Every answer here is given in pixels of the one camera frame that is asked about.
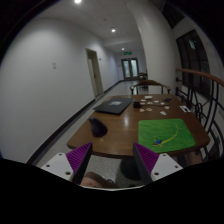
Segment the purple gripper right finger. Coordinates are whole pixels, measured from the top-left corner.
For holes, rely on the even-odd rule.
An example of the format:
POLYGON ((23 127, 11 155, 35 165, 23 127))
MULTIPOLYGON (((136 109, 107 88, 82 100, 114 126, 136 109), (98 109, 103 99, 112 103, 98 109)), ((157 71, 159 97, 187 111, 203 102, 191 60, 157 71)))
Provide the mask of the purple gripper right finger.
POLYGON ((133 144, 133 155, 145 185, 182 169, 168 154, 157 154, 138 143, 133 144))

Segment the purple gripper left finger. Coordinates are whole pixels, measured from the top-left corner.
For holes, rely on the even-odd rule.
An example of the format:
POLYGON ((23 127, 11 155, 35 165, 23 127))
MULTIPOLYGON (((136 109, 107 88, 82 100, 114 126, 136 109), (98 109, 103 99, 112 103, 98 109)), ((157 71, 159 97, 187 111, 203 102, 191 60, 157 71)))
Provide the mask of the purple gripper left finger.
POLYGON ((89 142, 71 152, 57 153, 42 166, 42 169, 75 184, 80 184, 92 154, 92 143, 89 142))

